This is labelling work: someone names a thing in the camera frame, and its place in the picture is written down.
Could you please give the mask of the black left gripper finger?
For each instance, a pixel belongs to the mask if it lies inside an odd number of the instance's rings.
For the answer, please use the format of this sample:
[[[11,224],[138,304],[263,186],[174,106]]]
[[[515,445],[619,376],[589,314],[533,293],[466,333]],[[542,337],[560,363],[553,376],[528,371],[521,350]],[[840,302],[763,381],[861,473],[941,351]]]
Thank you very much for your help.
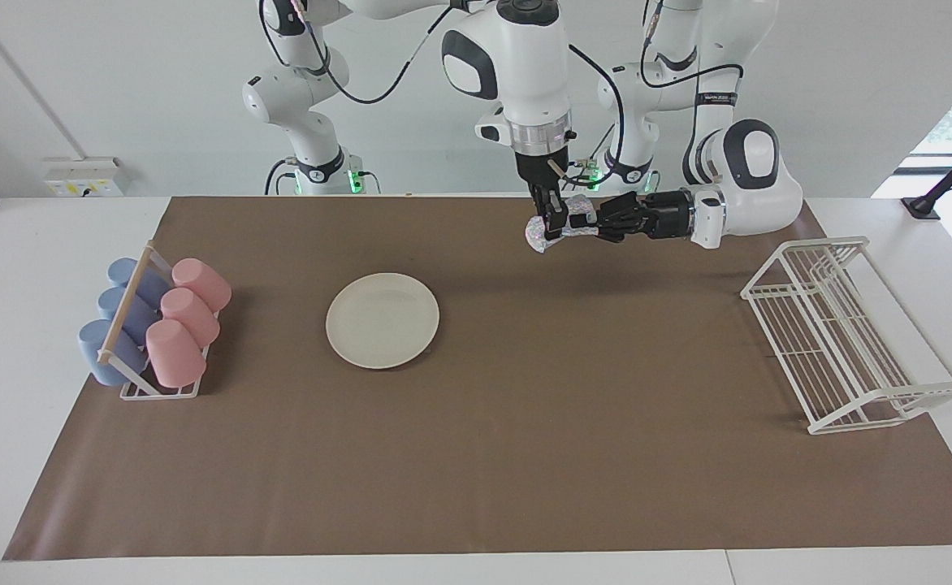
[[[596,211],[598,221],[646,221],[646,202],[637,193],[623,193],[601,201]]]
[[[621,243],[627,236],[646,231],[646,225],[646,218],[598,219],[595,236],[608,243]]]

